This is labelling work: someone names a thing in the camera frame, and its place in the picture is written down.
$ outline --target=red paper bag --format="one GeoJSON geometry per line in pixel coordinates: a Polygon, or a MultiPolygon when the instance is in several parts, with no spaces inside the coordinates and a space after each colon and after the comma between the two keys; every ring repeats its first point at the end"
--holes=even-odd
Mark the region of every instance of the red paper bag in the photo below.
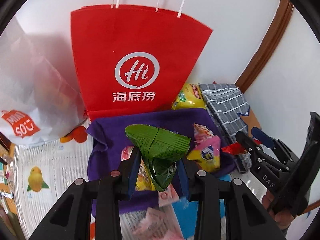
{"type": "Polygon", "coordinates": [[[91,120],[171,108],[212,30],[177,12],[138,5],[71,13],[81,93],[91,120]]]}

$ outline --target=translucent plastic bag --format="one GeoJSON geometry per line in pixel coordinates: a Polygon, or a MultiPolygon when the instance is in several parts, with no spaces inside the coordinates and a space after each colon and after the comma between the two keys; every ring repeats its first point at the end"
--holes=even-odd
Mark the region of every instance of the translucent plastic bag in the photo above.
{"type": "Polygon", "coordinates": [[[15,18],[0,37],[0,132],[36,146],[65,136],[84,120],[80,93],[61,77],[15,18]]]}

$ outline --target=purple cloth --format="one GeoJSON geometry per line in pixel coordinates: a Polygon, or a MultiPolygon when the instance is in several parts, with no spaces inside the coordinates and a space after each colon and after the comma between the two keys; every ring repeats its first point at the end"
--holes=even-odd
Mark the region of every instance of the purple cloth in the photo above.
{"type": "MultiPolygon", "coordinates": [[[[124,129],[131,124],[148,124],[165,128],[191,138],[190,150],[195,147],[193,124],[207,126],[215,135],[220,136],[208,112],[202,108],[169,110],[156,113],[134,114],[99,118],[94,120],[87,132],[94,138],[94,147],[88,162],[89,180],[101,179],[110,171],[116,170],[121,162],[121,151],[132,142],[125,135],[124,129]]],[[[227,144],[221,140],[221,147],[227,144]]],[[[230,155],[221,153],[221,169],[215,176],[222,176],[234,169],[235,165],[230,155]]],[[[145,210],[158,206],[158,192],[135,191],[130,201],[119,201],[120,214],[145,210]]],[[[92,205],[95,216],[96,203],[92,205]]]]}

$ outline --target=green wrapper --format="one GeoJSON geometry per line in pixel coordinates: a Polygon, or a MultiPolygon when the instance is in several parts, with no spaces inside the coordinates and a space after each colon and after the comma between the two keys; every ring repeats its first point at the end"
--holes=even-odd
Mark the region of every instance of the green wrapper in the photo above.
{"type": "Polygon", "coordinates": [[[186,154],[191,139],[144,124],[129,125],[125,133],[139,147],[156,190],[163,192],[175,174],[175,162],[186,154]]]}

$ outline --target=silver rivet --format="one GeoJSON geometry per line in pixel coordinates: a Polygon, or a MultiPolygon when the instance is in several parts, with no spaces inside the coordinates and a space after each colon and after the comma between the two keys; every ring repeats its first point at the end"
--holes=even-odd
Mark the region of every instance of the silver rivet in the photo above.
{"type": "Polygon", "coordinates": [[[111,175],[112,177],[118,177],[118,176],[120,175],[120,171],[117,171],[117,170],[111,171],[111,172],[110,172],[110,175],[111,175]]]}
{"type": "Polygon", "coordinates": [[[238,186],[240,186],[240,185],[242,184],[242,180],[236,178],[236,179],[233,180],[233,183],[236,184],[236,185],[238,185],[238,186]]]}
{"type": "Polygon", "coordinates": [[[76,179],[76,180],[75,180],[75,184],[76,184],[77,186],[81,185],[82,183],[83,183],[83,179],[76,179]]]}
{"type": "Polygon", "coordinates": [[[203,170],[199,170],[197,171],[198,176],[200,177],[204,177],[205,175],[207,175],[207,172],[203,171],[203,170]]]}

